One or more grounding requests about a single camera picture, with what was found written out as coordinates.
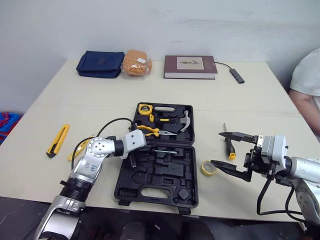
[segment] black cable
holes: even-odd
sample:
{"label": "black cable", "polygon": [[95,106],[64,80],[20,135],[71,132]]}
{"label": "black cable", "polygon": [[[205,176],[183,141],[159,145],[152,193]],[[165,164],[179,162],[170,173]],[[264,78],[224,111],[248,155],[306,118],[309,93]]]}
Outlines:
{"label": "black cable", "polygon": [[[299,214],[299,215],[302,215],[302,212],[299,212],[299,211],[289,211],[288,209],[286,209],[286,210],[274,210],[274,211],[264,211],[264,212],[260,212],[262,199],[263,199],[263,197],[264,197],[264,195],[265,195],[265,193],[266,193],[266,191],[267,191],[267,189],[268,189],[271,181],[272,181],[271,179],[267,179],[267,180],[266,180],[266,182],[265,182],[265,184],[264,184],[264,186],[263,186],[263,188],[262,188],[262,190],[261,190],[261,192],[260,192],[260,194],[259,194],[259,196],[258,196],[258,200],[257,200],[257,202],[256,202],[256,213],[257,213],[258,215],[260,215],[260,216],[269,215],[269,214],[288,214],[288,213],[289,213],[289,214],[288,214],[289,217],[291,217],[290,214]],[[286,199],[285,204],[287,204],[287,202],[288,202],[288,204],[289,204],[290,199],[291,199],[291,196],[292,196],[292,193],[293,193],[293,192],[290,192],[290,193],[289,193],[288,198]]]}
{"label": "black cable", "polygon": [[288,216],[296,221],[299,221],[299,222],[302,222],[304,224],[312,224],[311,222],[307,221],[307,220],[304,220],[304,219],[300,219],[300,218],[297,218],[295,216],[292,216],[291,214],[294,212],[292,211],[289,211],[289,203],[290,203],[290,200],[291,200],[291,197],[292,195],[294,194],[294,191],[295,191],[295,186],[291,183],[291,191],[285,201],[285,213],[288,214]]}
{"label": "black cable", "polygon": [[[126,117],[120,117],[120,118],[116,118],[116,119],[113,119],[113,120],[109,121],[106,125],[104,125],[104,126],[100,129],[100,131],[98,132],[98,134],[97,134],[96,136],[99,137],[100,134],[102,133],[102,131],[103,131],[108,125],[110,125],[110,124],[112,124],[112,123],[114,123],[114,122],[116,122],[116,121],[119,121],[119,120],[127,120],[127,121],[129,121],[129,122],[131,123],[131,128],[137,129],[135,123],[134,123],[131,119],[126,118]],[[82,144],[84,141],[89,140],[89,139],[93,139],[93,138],[94,138],[94,136],[87,137],[87,138],[83,139],[81,142],[79,142],[79,143],[76,145],[76,147],[75,147],[74,150],[73,150],[72,159],[71,159],[71,171],[72,171],[72,169],[74,169],[75,155],[76,155],[76,151],[77,151],[78,147],[79,147],[80,144]]]}
{"label": "black cable", "polygon": [[82,229],[82,231],[84,233],[85,239],[89,240],[89,235],[88,235],[88,232],[87,232],[87,229],[86,229],[85,225],[81,222],[80,226],[81,226],[81,229]]}
{"label": "black cable", "polygon": [[230,67],[228,64],[225,64],[225,63],[222,63],[222,62],[218,62],[218,61],[215,61],[214,63],[215,64],[222,64],[222,65],[227,66],[229,69],[232,69],[232,67]]}
{"label": "black cable", "polygon": [[129,119],[129,118],[126,118],[126,117],[116,118],[116,119],[113,119],[113,120],[111,120],[110,122],[108,122],[106,125],[104,125],[104,126],[101,128],[101,130],[98,132],[98,134],[97,134],[96,136],[99,137],[100,134],[101,134],[101,132],[102,132],[109,124],[112,124],[113,122],[119,121],[119,120],[127,120],[127,121],[129,121],[129,122],[131,123],[131,126],[132,126],[132,127],[135,126],[135,123],[134,123],[131,119]]}
{"label": "black cable", "polygon": [[73,154],[72,154],[72,160],[71,160],[71,171],[72,171],[72,169],[74,169],[75,155],[76,155],[76,151],[77,151],[78,147],[79,147],[80,144],[82,144],[84,141],[87,141],[87,140],[93,139],[93,138],[94,138],[93,136],[87,137],[87,138],[83,139],[81,142],[79,142],[79,143],[75,146],[75,148],[74,148],[74,150],[73,150]]}

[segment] yellow tape roll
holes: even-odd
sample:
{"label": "yellow tape roll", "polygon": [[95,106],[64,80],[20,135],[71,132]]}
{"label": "yellow tape roll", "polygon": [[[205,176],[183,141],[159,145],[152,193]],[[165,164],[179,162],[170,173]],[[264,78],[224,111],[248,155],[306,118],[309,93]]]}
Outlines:
{"label": "yellow tape roll", "polygon": [[201,172],[203,173],[203,175],[210,177],[212,175],[214,175],[217,171],[216,166],[214,166],[210,160],[204,161],[201,164]]}

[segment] black plastic toolbox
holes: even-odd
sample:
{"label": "black plastic toolbox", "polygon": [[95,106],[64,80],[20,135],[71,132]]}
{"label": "black plastic toolbox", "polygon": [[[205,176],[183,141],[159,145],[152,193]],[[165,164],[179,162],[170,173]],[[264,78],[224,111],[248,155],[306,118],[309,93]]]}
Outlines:
{"label": "black plastic toolbox", "polygon": [[[139,114],[140,105],[152,106],[155,122],[150,122],[149,115]],[[185,124],[179,121],[185,116],[185,111],[190,124],[181,132]],[[157,122],[159,118],[168,118],[174,123]],[[147,146],[130,153],[123,160],[114,190],[114,196],[119,199],[118,204],[129,206],[132,201],[165,204],[178,207],[180,214],[190,214],[190,209],[195,208],[199,202],[196,152],[192,147],[195,141],[192,106],[140,102],[133,121],[138,126],[158,128],[177,135],[146,136]],[[165,190],[168,198],[144,196],[142,191],[145,188]]]}

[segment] hammer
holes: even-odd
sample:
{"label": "hammer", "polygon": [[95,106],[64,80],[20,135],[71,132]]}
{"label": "hammer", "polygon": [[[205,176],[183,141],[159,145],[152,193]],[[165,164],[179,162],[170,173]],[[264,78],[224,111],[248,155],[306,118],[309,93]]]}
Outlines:
{"label": "hammer", "polygon": [[181,128],[180,132],[184,132],[187,130],[187,128],[190,126],[190,117],[188,116],[189,112],[185,110],[184,112],[184,117],[180,118],[180,123],[185,124],[183,128]]}
{"label": "hammer", "polygon": [[191,122],[191,119],[188,116],[189,111],[185,110],[183,111],[183,113],[184,113],[184,117],[178,118],[178,119],[158,118],[158,117],[155,117],[152,113],[150,113],[149,121],[152,123],[161,123],[161,124],[185,124],[184,127],[180,129],[180,132],[183,133],[190,126],[190,122]]}

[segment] plastic bag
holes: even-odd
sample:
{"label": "plastic bag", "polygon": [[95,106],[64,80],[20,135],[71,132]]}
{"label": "plastic bag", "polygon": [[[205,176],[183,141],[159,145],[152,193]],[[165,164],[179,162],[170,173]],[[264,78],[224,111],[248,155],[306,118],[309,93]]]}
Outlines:
{"label": "plastic bag", "polygon": [[145,76],[152,68],[151,59],[147,58],[147,54],[143,51],[129,50],[121,64],[123,73],[133,76]]}

